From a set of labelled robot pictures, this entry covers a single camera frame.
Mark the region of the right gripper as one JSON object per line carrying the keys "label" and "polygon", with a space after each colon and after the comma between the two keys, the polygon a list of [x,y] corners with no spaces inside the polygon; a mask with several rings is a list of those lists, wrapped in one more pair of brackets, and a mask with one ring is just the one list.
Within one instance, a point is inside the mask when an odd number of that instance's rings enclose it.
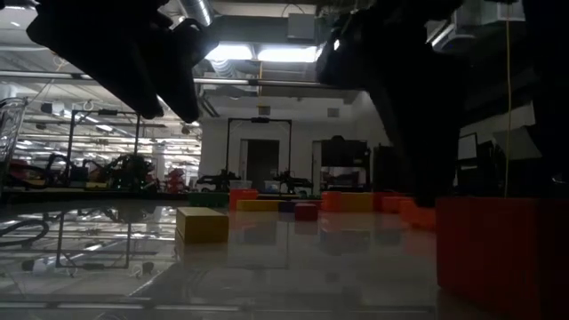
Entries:
{"label": "right gripper", "polygon": [[[401,162],[400,171],[418,207],[434,208],[453,188],[462,102],[466,98],[466,63],[436,52],[426,24],[448,20],[464,0],[376,0],[340,14],[331,26],[316,62],[316,79],[339,89],[377,94],[377,110]],[[441,86],[451,98],[432,112],[426,191],[414,158],[418,144],[405,98],[411,89],[430,98]]]}

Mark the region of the long red toy block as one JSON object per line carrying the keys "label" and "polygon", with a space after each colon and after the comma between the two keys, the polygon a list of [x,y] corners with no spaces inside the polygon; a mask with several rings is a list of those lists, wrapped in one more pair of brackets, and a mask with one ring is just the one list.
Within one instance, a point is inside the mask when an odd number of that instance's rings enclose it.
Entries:
{"label": "long red toy block", "polygon": [[294,218],[297,221],[317,221],[319,208],[316,204],[297,203],[294,206]]}

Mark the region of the small red toy block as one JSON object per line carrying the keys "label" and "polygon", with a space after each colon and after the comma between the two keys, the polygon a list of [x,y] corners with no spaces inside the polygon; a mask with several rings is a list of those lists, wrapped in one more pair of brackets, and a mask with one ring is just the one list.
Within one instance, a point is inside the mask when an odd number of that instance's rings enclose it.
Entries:
{"label": "small red toy block", "polygon": [[436,202],[437,282],[513,320],[569,320],[569,199]]}

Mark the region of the long yellow toy block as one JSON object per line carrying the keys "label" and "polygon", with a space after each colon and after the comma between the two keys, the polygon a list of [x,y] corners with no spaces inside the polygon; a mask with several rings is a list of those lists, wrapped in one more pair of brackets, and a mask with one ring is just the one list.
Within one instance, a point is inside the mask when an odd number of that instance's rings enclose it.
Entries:
{"label": "long yellow toy block", "polygon": [[228,241],[228,216],[207,207],[178,207],[176,229],[184,244]]}

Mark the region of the black monitor on cart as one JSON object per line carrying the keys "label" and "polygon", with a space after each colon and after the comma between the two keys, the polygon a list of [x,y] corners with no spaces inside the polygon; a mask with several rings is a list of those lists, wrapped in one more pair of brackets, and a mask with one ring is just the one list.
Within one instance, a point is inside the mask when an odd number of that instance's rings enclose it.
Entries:
{"label": "black monitor on cart", "polygon": [[333,136],[321,141],[320,188],[322,191],[368,192],[371,190],[371,150],[364,140]]}

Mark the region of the red background item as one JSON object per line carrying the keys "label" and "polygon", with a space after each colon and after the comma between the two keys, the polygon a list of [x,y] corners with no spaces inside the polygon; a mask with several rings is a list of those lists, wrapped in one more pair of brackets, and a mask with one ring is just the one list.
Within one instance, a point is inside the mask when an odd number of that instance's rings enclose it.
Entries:
{"label": "red background item", "polygon": [[166,191],[171,194],[183,193],[186,190],[185,172],[175,168],[165,176]]}

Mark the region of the small orange toy block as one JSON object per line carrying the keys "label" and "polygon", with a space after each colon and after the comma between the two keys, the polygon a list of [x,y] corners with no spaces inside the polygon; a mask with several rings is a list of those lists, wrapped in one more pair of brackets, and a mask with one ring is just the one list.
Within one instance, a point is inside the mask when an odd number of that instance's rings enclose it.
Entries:
{"label": "small orange toy block", "polygon": [[321,195],[321,210],[325,212],[342,211],[342,195],[340,191],[325,191]]}

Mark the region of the green toy block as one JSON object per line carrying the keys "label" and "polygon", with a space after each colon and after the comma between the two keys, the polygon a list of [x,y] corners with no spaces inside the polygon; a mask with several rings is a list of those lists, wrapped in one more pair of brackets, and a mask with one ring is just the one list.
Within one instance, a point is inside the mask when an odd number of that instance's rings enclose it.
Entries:
{"label": "green toy block", "polygon": [[226,208],[229,195],[218,192],[188,193],[188,203],[190,207]]}

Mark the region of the grey ceiling box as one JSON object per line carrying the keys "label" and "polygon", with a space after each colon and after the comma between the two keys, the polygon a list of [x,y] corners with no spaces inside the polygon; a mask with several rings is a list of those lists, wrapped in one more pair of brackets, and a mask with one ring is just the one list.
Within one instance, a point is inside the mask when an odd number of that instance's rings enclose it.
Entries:
{"label": "grey ceiling box", "polygon": [[315,16],[306,13],[289,13],[287,37],[294,40],[313,40],[315,36]]}

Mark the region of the clear plastic bin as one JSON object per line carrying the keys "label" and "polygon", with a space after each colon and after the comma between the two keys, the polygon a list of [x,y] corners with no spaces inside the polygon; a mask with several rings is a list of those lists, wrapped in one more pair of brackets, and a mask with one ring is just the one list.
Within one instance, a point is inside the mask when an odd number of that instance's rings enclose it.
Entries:
{"label": "clear plastic bin", "polygon": [[25,98],[0,100],[0,194],[4,188],[27,105],[28,100]]}

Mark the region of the red background machine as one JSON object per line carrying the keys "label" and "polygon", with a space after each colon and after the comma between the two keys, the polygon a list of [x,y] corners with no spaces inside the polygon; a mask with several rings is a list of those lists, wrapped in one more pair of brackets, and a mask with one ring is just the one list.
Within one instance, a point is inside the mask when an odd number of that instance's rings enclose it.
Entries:
{"label": "red background machine", "polygon": [[6,174],[8,187],[45,189],[52,182],[52,175],[45,169],[28,164],[24,160],[11,160]]}

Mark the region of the white plastic table sheet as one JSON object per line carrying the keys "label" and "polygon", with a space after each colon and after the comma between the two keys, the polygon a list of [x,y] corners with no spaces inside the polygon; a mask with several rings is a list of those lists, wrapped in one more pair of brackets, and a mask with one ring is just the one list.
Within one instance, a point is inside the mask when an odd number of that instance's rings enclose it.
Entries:
{"label": "white plastic table sheet", "polygon": [[513,320],[443,290],[436,230],[400,215],[227,212],[184,244],[180,202],[0,207],[0,320]]}

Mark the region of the black gantry frame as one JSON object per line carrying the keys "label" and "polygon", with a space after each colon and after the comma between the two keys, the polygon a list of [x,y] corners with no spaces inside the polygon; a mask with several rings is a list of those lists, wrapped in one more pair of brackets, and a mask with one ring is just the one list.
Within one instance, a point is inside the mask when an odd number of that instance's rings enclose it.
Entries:
{"label": "black gantry frame", "polygon": [[[112,117],[112,116],[121,115],[121,116],[125,116],[127,120],[130,119],[130,116],[136,116],[135,134],[132,135],[131,133],[124,131],[123,129],[120,129],[120,126],[129,126],[129,125],[132,125],[132,123],[126,123],[126,122],[115,122],[114,123],[114,122],[109,122],[107,120],[96,120],[92,116],[92,113],[93,113],[93,111],[76,110],[76,109],[73,109],[71,111],[71,114],[70,114],[71,119],[70,119],[70,126],[69,126],[69,135],[68,135],[68,151],[67,151],[67,155],[66,155],[67,164],[66,164],[66,167],[64,170],[66,183],[68,185],[71,185],[71,181],[72,181],[71,169],[74,167],[74,165],[72,164],[72,161],[71,161],[71,156],[72,156],[72,153],[74,152],[73,143],[74,143],[74,137],[75,137],[75,129],[78,125],[83,125],[84,121],[87,121],[89,124],[94,125],[95,128],[98,130],[102,130],[105,132],[118,131],[121,135],[123,135],[123,136],[120,136],[120,139],[124,140],[124,144],[126,144],[127,146],[133,147],[132,152],[130,152],[130,153],[125,152],[124,155],[127,155],[127,154],[138,155],[139,154],[139,137],[140,137],[140,125],[141,125],[140,114],[137,114],[135,112],[119,111],[119,110],[106,109],[106,108],[100,109],[100,110],[95,112],[95,114],[97,116]],[[104,168],[105,168],[105,166],[100,168],[101,173],[105,173]]]}
{"label": "black gantry frame", "polygon": [[277,173],[290,169],[292,128],[293,121],[290,119],[272,119],[266,116],[230,117],[226,126],[224,169],[227,172],[233,171],[240,180],[247,180],[248,140],[278,140],[279,167]]}

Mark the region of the silver spiral air duct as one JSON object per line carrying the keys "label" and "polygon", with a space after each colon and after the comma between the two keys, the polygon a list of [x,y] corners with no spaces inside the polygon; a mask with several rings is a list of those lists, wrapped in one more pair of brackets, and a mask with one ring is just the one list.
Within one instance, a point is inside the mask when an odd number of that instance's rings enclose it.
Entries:
{"label": "silver spiral air duct", "polygon": [[215,18],[214,10],[209,0],[178,0],[183,14],[197,20],[205,26],[210,26]]}

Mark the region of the grey overhead rail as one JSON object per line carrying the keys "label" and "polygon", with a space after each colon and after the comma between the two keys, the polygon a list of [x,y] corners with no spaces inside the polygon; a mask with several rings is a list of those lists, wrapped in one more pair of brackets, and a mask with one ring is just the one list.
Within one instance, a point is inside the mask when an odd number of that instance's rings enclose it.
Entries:
{"label": "grey overhead rail", "polygon": [[[0,77],[93,81],[93,78],[91,76],[80,73],[36,72],[36,71],[18,71],[18,70],[0,70]],[[270,79],[195,77],[194,82],[196,84],[218,84],[218,85],[257,86],[257,87],[275,86],[275,87],[337,90],[337,87],[326,84],[320,84],[316,82],[285,81],[285,80],[270,80]]]}

